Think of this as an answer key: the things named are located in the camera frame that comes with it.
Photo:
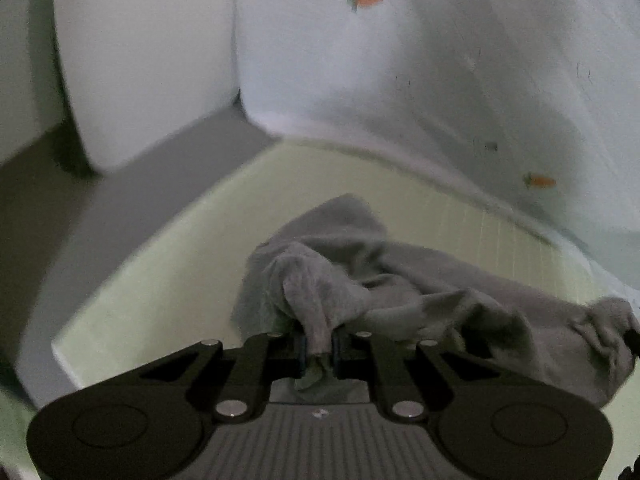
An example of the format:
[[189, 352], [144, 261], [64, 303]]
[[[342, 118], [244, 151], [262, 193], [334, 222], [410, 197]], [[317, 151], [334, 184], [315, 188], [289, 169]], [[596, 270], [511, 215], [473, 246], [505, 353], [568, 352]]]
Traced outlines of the grey sweatpants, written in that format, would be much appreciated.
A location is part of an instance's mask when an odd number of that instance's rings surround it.
[[301, 328], [310, 365], [273, 389], [279, 402], [366, 400], [328, 362], [337, 327], [411, 346], [428, 339], [529, 378], [610, 402], [634, 370], [626, 300], [588, 306], [499, 278], [444, 252], [393, 242], [368, 205], [343, 195], [288, 222], [247, 261], [233, 322], [243, 338]]

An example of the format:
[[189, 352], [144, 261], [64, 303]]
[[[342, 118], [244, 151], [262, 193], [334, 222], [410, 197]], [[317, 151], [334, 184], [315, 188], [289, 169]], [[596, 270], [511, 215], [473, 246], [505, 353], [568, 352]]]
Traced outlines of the green grid mat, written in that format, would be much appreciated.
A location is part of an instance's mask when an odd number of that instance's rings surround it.
[[231, 317], [250, 254], [285, 223], [344, 194], [362, 198], [391, 240], [578, 304], [606, 293], [573, 248], [492, 200], [355, 150], [284, 141], [130, 256], [56, 335], [55, 359], [84, 388], [208, 337], [238, 346]]

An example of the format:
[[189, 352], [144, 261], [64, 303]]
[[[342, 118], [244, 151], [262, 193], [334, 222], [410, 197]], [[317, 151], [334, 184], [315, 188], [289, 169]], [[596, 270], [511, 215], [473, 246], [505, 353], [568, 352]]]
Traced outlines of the light blue carrot-print sheet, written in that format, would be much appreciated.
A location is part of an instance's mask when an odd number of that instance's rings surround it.
[[248, 118], [437, 174], [639, 284], [639, 0], [236, 0]]

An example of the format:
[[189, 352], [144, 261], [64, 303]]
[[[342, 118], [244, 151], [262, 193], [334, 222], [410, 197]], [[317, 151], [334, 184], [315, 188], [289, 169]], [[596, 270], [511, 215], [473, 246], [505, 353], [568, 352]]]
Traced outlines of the white cushion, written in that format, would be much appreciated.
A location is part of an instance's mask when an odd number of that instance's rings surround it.
[[230, 106], [235, 0], [53, 0], [68, 102], [89, 162], [128, 164]]

